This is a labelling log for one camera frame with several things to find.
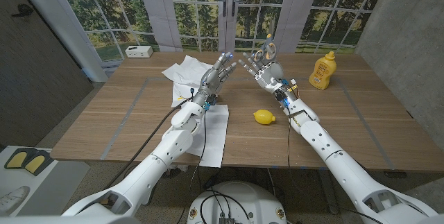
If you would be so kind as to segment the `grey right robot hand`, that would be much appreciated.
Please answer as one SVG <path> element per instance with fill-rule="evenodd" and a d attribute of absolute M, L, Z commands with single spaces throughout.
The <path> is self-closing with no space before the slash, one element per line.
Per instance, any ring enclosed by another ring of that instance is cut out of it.
<path fill-rule="evenodd" d="M 273 60 L 262 64 L 260 61 L 255 62 L 247 53 L 243 53 L 243 56 L 247 58 L 250 66 L 242 59 L 239 59 L 239 63 L 253 76 L 261 88 L 275 96 L 282 107 L 288 107 L 298 99 L 295 92 L 289 91 L 291 87 L 284 79 L 283 68 L 279 62 Z"/>

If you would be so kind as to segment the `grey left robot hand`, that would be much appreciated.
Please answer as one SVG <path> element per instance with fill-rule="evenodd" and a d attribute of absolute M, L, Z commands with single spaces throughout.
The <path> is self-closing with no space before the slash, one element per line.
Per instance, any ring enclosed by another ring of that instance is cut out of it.
<path fill-rule="evenodd" d="M 220 92 L 222 84 L 236 69 L 236 62 L 226 66 L 231 59 L 233 59 L 231 52 L 222 53 L 215 64 L 204 73 L 200 81 L 198 93 L 192 99 L 193 103 L 202 107 L 204 107 L 206 103 L 210 105 L 215 104 L 216 95 Z"/>

